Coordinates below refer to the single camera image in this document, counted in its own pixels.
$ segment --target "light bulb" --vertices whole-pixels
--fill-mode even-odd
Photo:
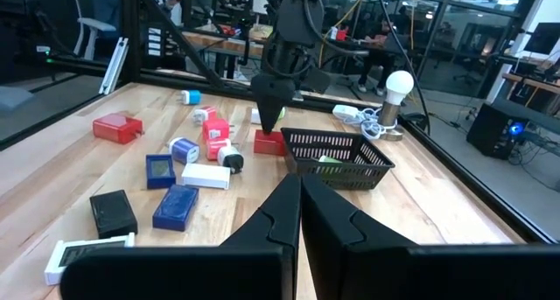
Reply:
[[[387,78],[385,102],[400,106],[404,97],[412,91],[414,79],[407,71],[396,71]]]

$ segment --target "black battery pack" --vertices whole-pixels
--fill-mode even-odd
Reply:
[[[89,198],[99,239],[138,233],[137,218],[124,190]]]

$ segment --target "gray floor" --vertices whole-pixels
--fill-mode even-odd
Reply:
[[[253,63],[252,66],[242,68],[241,71],[250,79],[251,74],[256,72],[255,65],[256,63]],[[48,80],[34,80],[19,86],[33,88],[45,82],[48,82]],[[72,107],[92,98],[97,94],[100,82],[101,80],[98,78],[82,76],[66,84],[35,94],[36,98],[32,103],[26,104],[10,117],[0,117],[0,140],[64,108]],[[374,84],[375,80],[373,79],[368,83],[370,87]],[[337,85],[335,82],[327,89],[326,93],[355,98],[347,87]],[[430,112],[445,120],[457,121],[466,130],[470,128],[472,121],[465,120],[469,108],[464,106],[477,108],[482,104],[479,100],[455,94],[434,91],[424,91],[424,93],[427,108]],[[381,101],[381,98],[371,92],[359,95],[366,101]],[[417,110],[419,111],[420,108],[412,101],[408,101],[408,106],[404,109],[405,112]],[[484,157],[466,141],[466,135],[459,130],[445,125],[444,122],[435,117],[431,117],[430,122],[432,127],[431,137],[462,163],[467,170],[506,201],[520,209],[522,213],[546,232],[560,238],[560,213],[557,212],[560,208],[560,193],[536,182],[521,166],[514,166],[507,161]],[[552,186],[560,179],[560,173],[557,170],[558,163],[560,161],[557,157],[545,154],[536,156],[534,161],[527,164],[525,168],[536,178]]]

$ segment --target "black plastic basket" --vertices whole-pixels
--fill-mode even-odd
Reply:
[[[288,152],[288,171],[319,174],[339,190],[374,189],[395,165],[362,134],[324,130],[281,128]],[[341,164],[319,162],[321,156]]]

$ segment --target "blue light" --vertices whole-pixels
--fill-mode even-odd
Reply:
[[[523,132],[523,123],[515,122],[509,127],[509,134],[517,136]]]

